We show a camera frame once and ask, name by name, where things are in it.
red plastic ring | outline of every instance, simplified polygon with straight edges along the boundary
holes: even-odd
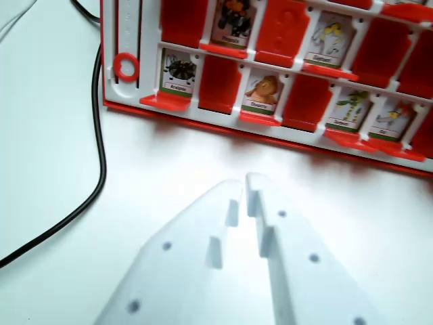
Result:
[[[125,73],[122,72],[123,60],[129,60],[133,64],[134,73],[131,76],[127,76]],[[131,53],[127,53],[127,52],[119,53],[114,58],[113,66],[114,66],[114,74],[118,76],[119,79],[126,81],[127,83],[132,83],[133,81],[137,80],[140,71],[139,69],[140,65],[138,63],[137,58],[133,56]]]

cartoon character picture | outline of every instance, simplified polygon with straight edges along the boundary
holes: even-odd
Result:
[[[334,22],[325,28],[319,28],[313,35],[314,44],[319,47],[319,54],[332,55],[334,52],[338,53],[340,50],[337,45],[341,41],[341,27],[340,24]]]
[[[250,87],[245,92],[242,109],[272,115],[282,88],[278,76],[269,74],[269,71],[253,69],[248,85]]]
[[[354,29],[350,16],[322,12],[311,37],[305,61],[339,68],[353,35]]]
[[[162,49],[160,90],[191,97],[196,76],[196,65],[188,53]]]
[[[225,0],[218,21],[218,28],[231,26],[231,36],[248,36],[251,28],[251,18],[247,16],[250,0]]]
[[[415,114],[412,103],[396,99],[388,100],[371,126],[369,136],[398,141]]]
[[[400,117],[410,116],[412,112],[413,108],[411,104],[399,102],[397,107],[394,110],[388,112],[385,116],[381,116],[379,114],[378,117],[376,117],[376,121],[378,123],[386,123],[390,127],[397,122]]]
[[[255,8],[251,6],[250,0],[219,0],[210,41],[245,49],[254,16]]]
[[[186,80],[187,85],[191,85],[188,81],[190,79],[194,82],[196,76],[196,65],[194,63],[178,60],[174,54],[166,56],[166,63],[164,72],[170,73],[172,76],[169,77],[170,80],[173,80],[173,78]]]
[[[247,91],[245,95],[252,101],[264,104],[276,104],[278,101],[273,97],[278,91],[278,80],[276,76],[266,76],[256,84],[254,89]]]
[[[368,95],[367,91],[344,88],[326,126],[343,131],[358,131],[371,106]]]

white table surface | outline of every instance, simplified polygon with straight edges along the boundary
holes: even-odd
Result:
[[[98,0],[82,4],[99,15]],[[0,258],[57,223],[97,183],[90,90],[98,45],[99,29],[67,0],[38,0],[0,43]],[[432,323],[433,182],[106,107],[101,122],[102,195],[0,270],[0,324],[92,324],[153,233],[214,184],[249,171],[296,197],[390,324]],[[215,308],[206,312],[233,320],[226,324],[272,324],[266,261],[254,220],[245,206],[241,213],[224,273],[209,284]]]

screw hole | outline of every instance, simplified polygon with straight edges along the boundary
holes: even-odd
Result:
[[[353,324],[354,325],[367,325],[366,321],[361,317],[355,318],[355,320],[353,321]]]
[[[165,242],[164,244],[162,244],[162,249],[165,251],[168,251],[171,248],[171,242]]]
[[[318,256],[318,254],[311,254],[309,257],[310,261],[312,261],[313,263],[318,263],[320,261],[320,258]]]
[[[137,299],[132,300],[128,304],[128,311],[129,311],[129,313],[136,313],[137,311],[139,311],[139,309],[140,309],[140,302]]]

red flip-down tile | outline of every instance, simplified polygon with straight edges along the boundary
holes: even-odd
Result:
[[[215,44],[201,43],[200,49],[204,49],[205,51],[216,54],[222,54],[224,56],[231,56],[232,58],[245,59],[248,56],[248,54],[246,53],[246,49],[231,49],[230,47]]]
[[[241,110],[239,120],[261,125],[268,125],[270,127],[279,127],[281,125],[281,122],[275,120],[273,116],[248,112],[247,110]]]
[[[330,68],[329,66],[320,66],[317,64],[304,63],[302,71],[319,74],[321,76],[333,78],[346,78],[351,81],[358,81],[359,77],[353,73],[344,72],[341,69]]]
[[[190,97],[182,97],[171,93],[165,93],[163,91],[159,91],[156,95],[150,95],[140,99],[140,104],[171,111],[187,110],[190,103]]]
[[[378,151],[378,149],[370,146],[367,142],[360,140],[358,133],[326,129],[324,136],[343,147],[358,149],[369,153]]]
[[[393,157],[419,161],[421,163],[426,159],[424,155],[418,152],[408,149],[404,150],[401,142],[371,138],[368,140],[368,144]]]

